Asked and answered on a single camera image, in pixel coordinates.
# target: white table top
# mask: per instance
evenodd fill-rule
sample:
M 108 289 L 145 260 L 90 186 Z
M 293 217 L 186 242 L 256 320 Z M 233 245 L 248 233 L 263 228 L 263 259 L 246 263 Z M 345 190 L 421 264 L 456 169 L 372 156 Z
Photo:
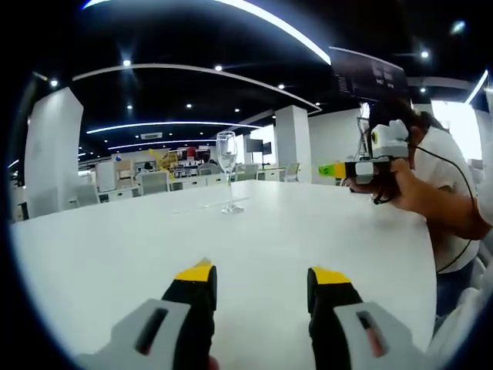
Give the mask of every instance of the white table top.
M 431 340 L 436 280 L 424 220 L 347 188 L 243 181 L 241 214 L 226 187 L 161 193 L 68 210 L 13 226 L 26 284 L 70 354 L 107 343 L 111 327 L 202 257 L 218 271 L 211 355 L 221 369 L 315 368 L 307 269 L 345 273 Z

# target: white pillar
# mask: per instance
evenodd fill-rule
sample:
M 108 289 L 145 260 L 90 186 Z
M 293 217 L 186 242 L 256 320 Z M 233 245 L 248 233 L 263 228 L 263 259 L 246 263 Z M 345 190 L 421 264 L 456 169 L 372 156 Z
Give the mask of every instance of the white pillar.
M 250 135 L 243 135 L 243 155 L 245 156 L 244 164 L 252 164 L 252 153 L 247 153 L 247 140 L 250 140 Z
M 310 129 L 305 109 L 288 106 L 276 111 L 276 155 L 280 167 L 298 162 L 301 183 L 312 182 Z
M 29 217 L 69 209 L 79 182 L 82 104 L 69 88 L 39 100 L 25 145 L 25 200 Z

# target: woman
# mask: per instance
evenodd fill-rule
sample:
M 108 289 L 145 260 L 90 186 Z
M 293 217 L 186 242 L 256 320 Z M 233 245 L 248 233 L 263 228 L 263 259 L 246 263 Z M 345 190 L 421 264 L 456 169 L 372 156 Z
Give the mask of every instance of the woman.
M 409 132 L 409 171 L 441 193 L 453 193 L 463 197 L 475 197 L 471 173 L 457 143 L 441 124 L 428 113 L 416 113 L 404 100 L 388 99 L 375 104 L 370 113 L 370 131 L 377 125 L 388 125 L 391 120 L 400 119 Z M 438 155 L 455 164 L 426 153 Z M 447 224 L 434 217 L 428 217 L 428 230 L 437 266 L 437 315 L 450 313 L 458 302 L 460 293 L 471 280 L 473 260 L 478 252 L 477 241 L 465 240 L 452 233 Z

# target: wine glass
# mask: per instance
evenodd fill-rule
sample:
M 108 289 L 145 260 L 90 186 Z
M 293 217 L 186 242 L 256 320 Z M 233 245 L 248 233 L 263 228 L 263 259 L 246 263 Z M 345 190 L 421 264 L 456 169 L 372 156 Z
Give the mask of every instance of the wine glass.
M 230 201 L 223 209 L 225 214 L 237 214 L 243 211 L 242 207 L 239 207 L 234 203 L 233 190 L 231 189 L 231 173 L 236 165 L 236 155 L 238 154 L 235 138 L 236 135 L 233 131 L 218 133 L 216 138 L 217 159 L 219 160 L 219 165 L 226 174 L 227 186 L 230 189 Z

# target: black cable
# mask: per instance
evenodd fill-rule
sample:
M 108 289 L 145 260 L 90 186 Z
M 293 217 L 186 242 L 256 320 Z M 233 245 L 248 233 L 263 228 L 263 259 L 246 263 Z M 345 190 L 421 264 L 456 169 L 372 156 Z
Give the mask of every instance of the black cable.
M 458 166 L 457 164 L 455 164 L 455 163 L 454 163 L 454 162 L 452 162 L 451 160 L 448 160 L 448 159 L 446 159 L 446 158 L 444 158 L 444 157 L 442 157 L 442 156 L 439 156 L 439 155 L 437 155 L 437 154 L 435 154 L 435 153 L 432 153 L 432 152 L 430 152 L 430 151 L 428 151 L 428 150 L 426 150 L 426 149 L 423 149 L 423 148 L 421 148 L 421 147 L 419 147 L 419 146 L 412 145 L 412 144 L 409 144 L 409 146 L 414 147 L 414 148 L 416 148 L 416 149 L 419 149 L 419 150 L 421 150 L 421 151 L 423 151 L 423 152 L 425 152 L 425 153 L 427 153 L 427 154 L 429 154 L 429 155 L 431 155 L 431 156 L 434 156 L 434 157 L 438 158 L 439 160 L 443 160 L 443 161 L 445 161 L 445 162 L 447 162 L 447 163 L 450 163 L 452 166 L 454 166 L 455 168 L 457 168 L 457 169 L 458 169 L 458 171 L 461 173 L 462 178 L 464 179 L 466 186 L 468 187 L 468 190 L 469 190 L 469 195 L 471 196 L 472 207 L 473 207 L 473 208 L 476 208 L 475 198 L 474 198 L 474 196 L 472 195 L 472 190 L 471 190 L 471 187 L 469 186 L 468 179 L 466 178 L 466 176 L 464 175 L 464 173 L 462 172 L 462 170 L 459 168 L 459 166 Z M 453 259 L 453 260 L 452 260 L 449 264 L 447 264 L 445 267 L 442 267 L 440 270 L 438 270 L 438 271 L 437 271 L 437 273 L 441 273 L 443 270 L 445 270 L 445 269 L 449 268 L 451 265 L 453 265 L 453 264 L 454 264 L 454 263 L 455 263 L 455 262 L 456 262 L 456 261 L 457 261 L 457 260 L 458 260 L 458 259 L 462 256 L 462 254 L 464 254 L 464 252 L 468 249 L 469 244 L 470 244 L 471 242 L 472 242 L 472 239 L 470 239 L 470 240 L 469 240 L 469 242 L 466 244 L 466 246 L 464 247 L 464 249 L 461 251 L 461 253 L 459 253 L 459 254 L 458 254 L 458 256 L 457 256 L 456 258 L 454 258 L 454 259 Z

